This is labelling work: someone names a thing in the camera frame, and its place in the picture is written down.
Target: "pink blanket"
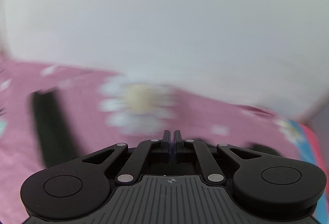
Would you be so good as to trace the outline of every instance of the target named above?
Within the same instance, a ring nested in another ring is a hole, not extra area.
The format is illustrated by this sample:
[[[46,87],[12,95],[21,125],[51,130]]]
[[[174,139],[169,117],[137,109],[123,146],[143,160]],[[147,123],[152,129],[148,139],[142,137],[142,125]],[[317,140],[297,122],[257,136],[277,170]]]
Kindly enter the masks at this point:
[[[19,224],[27,217],[19,190],[31,174],[44,169],[31,116],[30,94],[58,88],[60,105],[83,153],[126,142],[135,147],[140,141],[161,138],[123,135],[108,126],[109,113],[100,112],[106,98],[99,89],[113,72],[16,62],[0,62],[0,221]],[[167,121],[166,129],[180,129],[183,139],[204,138],[212,144],[246,146],[248,142],[268,145],[288,158],[298,158],[282,120],[255,107],[237,106],[175,90],[177,118]]]

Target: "black object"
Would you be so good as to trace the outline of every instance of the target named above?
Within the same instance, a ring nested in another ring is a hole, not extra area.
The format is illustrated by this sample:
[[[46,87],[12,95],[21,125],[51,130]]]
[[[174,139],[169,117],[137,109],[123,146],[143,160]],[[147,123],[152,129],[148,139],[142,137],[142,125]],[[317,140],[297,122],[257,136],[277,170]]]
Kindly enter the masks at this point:
[[[317,166],[170,132],[125,143],[30,176],[26,224],[317,223],[326,176]]]
[[[247,147],[249,150],[253,150],[256,152],[261,152],[265,154],[270,154],[270,155],[276,155],[276,156],[282,156],[277,150],[265,146],[265,145],[260,145],[260,144],[251,144],[249,147]]]
[[[46,167],[50,168],[78,158],[72,135],[56,100],[56,91],[33,93],[32,111]]]

